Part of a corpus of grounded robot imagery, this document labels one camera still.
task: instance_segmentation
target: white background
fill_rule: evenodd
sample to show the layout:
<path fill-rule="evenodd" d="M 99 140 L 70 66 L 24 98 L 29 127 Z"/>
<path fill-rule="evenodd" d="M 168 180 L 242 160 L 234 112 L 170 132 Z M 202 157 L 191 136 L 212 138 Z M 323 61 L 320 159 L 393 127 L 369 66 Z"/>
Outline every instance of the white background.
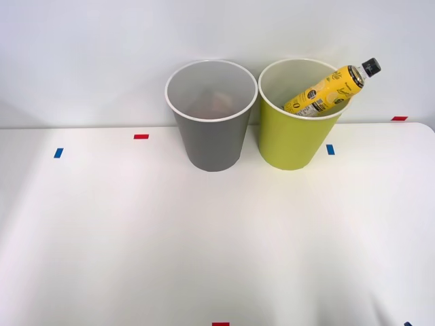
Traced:
<path fill-rule="evenodd" d="M 433 1 L 2 0 L 0 128 L 174 125 L 164 84 L 225 58 L 257 77 L 286 57 L 382 73 L 342 122 L 435 126 Z"/>

